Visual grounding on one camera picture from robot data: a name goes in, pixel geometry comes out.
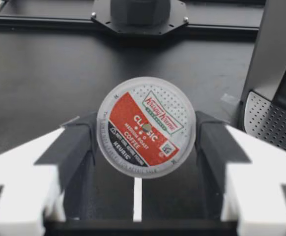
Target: black mount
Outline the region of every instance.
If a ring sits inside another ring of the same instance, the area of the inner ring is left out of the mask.
[[[91,19],[126,35],[164,35],[188,24],[179,0],[95,0]]]

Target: white line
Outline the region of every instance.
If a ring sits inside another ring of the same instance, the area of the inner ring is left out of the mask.
[[[133,221],[142,221],[142,179],[134,178]]]

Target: perforated metal panel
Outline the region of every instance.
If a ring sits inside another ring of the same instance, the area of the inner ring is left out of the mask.
[[[250,92],[244,115],[245,131],[286,150],[286,111]]]

